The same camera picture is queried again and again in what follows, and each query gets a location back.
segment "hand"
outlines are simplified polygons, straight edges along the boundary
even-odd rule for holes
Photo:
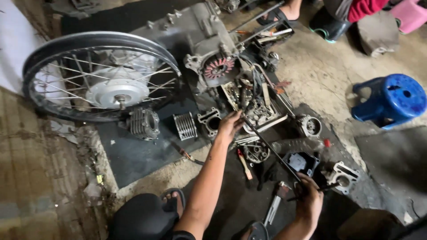
[[[323,192],[318,192],[319,186],[312,178],[303,174],[297,173],[301,178],[302,183],[306,187],[308,193],[296,203],[296,221],[301,221],[310,230],[314,231],[319,220],[320,212],[323,205]]]
[[[241,115],[242,110],[239,110],[231,112],[225,118],[221,119],[216,139],[221,139],[229,145],[233,141],[234,134],[245,124],[245,121],[240,118]]]

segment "white wall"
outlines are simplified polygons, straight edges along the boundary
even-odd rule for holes
[[[22,66],[44,43],[12,0],[0,0],[0,86],[21,94]]]

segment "blue plastic stool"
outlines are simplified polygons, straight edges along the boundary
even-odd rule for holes
[[[366,87],[371,89],[367,101],[351,109],[356,120],[372,120],[383,129],[391,129],[422,115],[427,108],[424,89],[407,75],[392,74],[358,83],[353,93]]]

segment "forearm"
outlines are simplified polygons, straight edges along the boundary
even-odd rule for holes
[[[274,240],[309,240],[316,229],[315,223],[307,223],[295,219],[286,225],[274,238]]]
[[[209,225],[221,190],[227,150],[227,143],[221,138],[215,139],[175,230],[184,228],[186,222],[197,222],[203,231]]]

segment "spoked wheel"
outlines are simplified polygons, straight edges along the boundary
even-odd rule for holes
[[[49,41],[23,68],[23,93],[58,118],[119,120],[132,106],[154,110],[181,86],[174,57],[148,39],[120,32],[85,32]]]

